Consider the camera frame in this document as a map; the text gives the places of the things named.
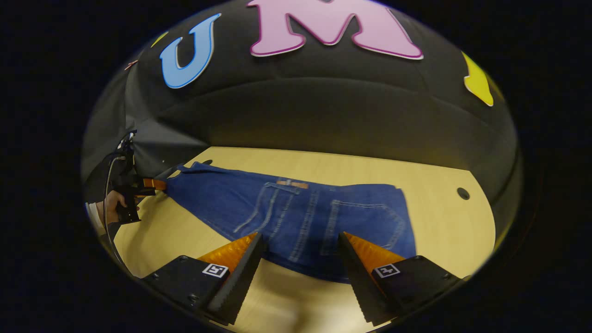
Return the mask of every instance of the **light wood surface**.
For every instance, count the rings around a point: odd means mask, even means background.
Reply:
[[[463,278],[491,254],[495,226],[481,187],[466,170],[387,159],[274,149],[211,147],[189,161],[329,185],[392,184],[407,200],[417,253]],[[460,198],[462,187],[469,200]],[[179,255],[194,258],[230,241],[161,191],[140,204],[141,222],[123,225],[115,245],[144,277]],[[261,260],[235,332],[369,332],[350,285],[319,280]]]

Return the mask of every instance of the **jeans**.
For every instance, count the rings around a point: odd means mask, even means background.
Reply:
[[[348,283],[336,252],[348,232],[404,258],[416,254],[405,196],[387,184],[332,186],[194,163],[165,193],[233,241],[260,232],[268,261]]]

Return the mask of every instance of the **blue letter u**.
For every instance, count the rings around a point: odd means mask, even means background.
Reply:
[[[177,45],[183,37],[177,38],[169,44],[162,53],[162,76],[165,78],[167,86],[173,89],[182,88],[190,84],[204,71],[214,52],[214,21],[221,14],[216,14],[199,23],[191,30],[189,34],[194,35],[194,55],[191,62],[181,68],[177,59]]]

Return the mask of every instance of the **white sleeve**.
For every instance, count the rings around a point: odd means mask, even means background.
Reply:
[[[101,223],[101,219],[99,218],[99,211],[96,209],[96,203],[85,203],[85,207],[88,218],[91,220],[91,224],[95,228],[98,235],[104,235],[106,232],[105,228],[103,228],[103,224]]]

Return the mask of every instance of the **person's hand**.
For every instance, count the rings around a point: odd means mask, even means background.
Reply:
[[[101,223],[103,223],[103,224],[105,223],[105,221],[103,221],[103,209],[106,210],[105,215],[107,215],[106,216],[107,224],[119,222],[119,215],[117,214],[117,211],[115,210],[115,208],[117,207],[117,203],[120,203],[122,206],[127,207],[126,200],[123,197],[123,195],[121,195],[121,193],[116,192],[116,191],[109,192],[109,194],[107,194],[107,198],[105,199],[104,203],[103,203],[103,201],[96,203],[96,210],[99,213],[99,218],[101,219]]]

